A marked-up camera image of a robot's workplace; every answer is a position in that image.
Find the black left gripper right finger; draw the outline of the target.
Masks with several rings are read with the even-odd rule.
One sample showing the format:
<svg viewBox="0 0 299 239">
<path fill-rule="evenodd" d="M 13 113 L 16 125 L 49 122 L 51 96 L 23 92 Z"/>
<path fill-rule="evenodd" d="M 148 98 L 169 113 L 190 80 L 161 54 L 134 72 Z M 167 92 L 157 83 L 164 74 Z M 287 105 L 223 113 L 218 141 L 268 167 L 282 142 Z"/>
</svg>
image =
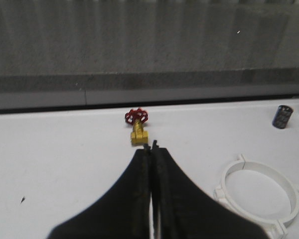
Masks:
<svg viewBox="0 0 299 239">
<path fill-rule="evenodd" d="M 256 223 L 217 203 L 153 141 L 152 204 L 156 239 L 266 239 Z"/>
</svg>

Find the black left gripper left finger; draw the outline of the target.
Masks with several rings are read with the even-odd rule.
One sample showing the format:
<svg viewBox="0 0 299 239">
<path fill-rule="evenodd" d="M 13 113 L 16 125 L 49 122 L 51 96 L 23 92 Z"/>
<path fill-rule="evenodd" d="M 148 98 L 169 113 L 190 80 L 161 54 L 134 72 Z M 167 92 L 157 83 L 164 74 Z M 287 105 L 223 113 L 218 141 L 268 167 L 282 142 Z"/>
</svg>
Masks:
<svg viewBox="0 0 299 239">
<path fill-rule="evenodd" d="M 150 238 L 150 147 L 135 151 L 114 185 L 95 203 L 56 226 L 50 239 Z"/>
</svg>

